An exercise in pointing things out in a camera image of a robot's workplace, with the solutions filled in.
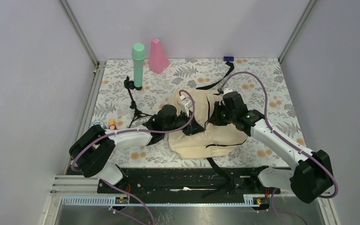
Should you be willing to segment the beige canvas backpack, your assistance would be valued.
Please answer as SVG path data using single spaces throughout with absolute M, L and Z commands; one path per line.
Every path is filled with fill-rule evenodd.
M 219 191 L 232 191 L 233 178 L 214 161 L 214 157 L 225 156 L 240 147 L 247 135 L 232 124 L 225 124 L 219 118 L 219 92 L 214 87 L 219 82 L 188 89 L 194 98 L 196 113 L 192 122 L 182 131 L 168 135 L 169 147 L 181 159 L 207 159 L 216 174 L 224 178 L 224 183 L 204 194 L 204 197 Z

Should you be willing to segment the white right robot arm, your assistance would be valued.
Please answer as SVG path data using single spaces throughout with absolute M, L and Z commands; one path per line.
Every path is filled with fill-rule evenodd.
M 329 155 L 299 145 L 275 129 L 258 110 L 249 110 L 242 96 L 231 89 L 220 90 L 222 100 L 214 103 L 209 122 L 213 125 L 234 125 L 275 152 L 289 166 L 289 170 L 261 166 L 254 170 L 250 187 L 256 193 L 267 188 L 292 191 L 304 203 L 311 203 L 335 185 Z

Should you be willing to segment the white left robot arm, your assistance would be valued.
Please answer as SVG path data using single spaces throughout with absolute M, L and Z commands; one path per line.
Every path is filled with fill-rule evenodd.
M 180 95 L 181 112 L 173 105 L 165 105 L 141 126 L 109 131 L 93 125 L 69 149 L 73 159 L 72 169 L 85 178 L 97 177 L 108 183 L 116 193 L 125 190 L 127 181 L 119 166 L 108 161 L 115 150 L 134 146 L 154 145 L 169 133 L 178 132 L 191 125 L 195 101 L 188 92 Z

